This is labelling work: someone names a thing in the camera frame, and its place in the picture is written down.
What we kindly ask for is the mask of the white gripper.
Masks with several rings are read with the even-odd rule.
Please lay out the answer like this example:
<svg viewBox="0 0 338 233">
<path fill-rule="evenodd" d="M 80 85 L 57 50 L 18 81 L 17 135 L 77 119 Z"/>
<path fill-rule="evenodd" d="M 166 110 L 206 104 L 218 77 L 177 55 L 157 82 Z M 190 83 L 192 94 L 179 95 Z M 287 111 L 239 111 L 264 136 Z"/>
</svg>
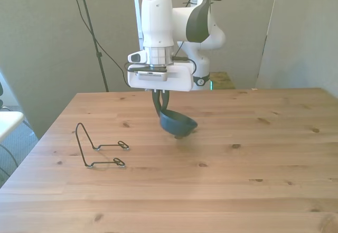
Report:
<svg viewBox="0 0 338 233">
<path fill-rule="evenodd" d="M 174 63 L 166 67 L 166 72 L 128 71 L 128 84 L 132 88 L 154 89 L 152 100 L 157 115 L 168 107 L 171 91 L 190 91 L 193 88 L 193 67 L 187 63 Z"/>
</svg>

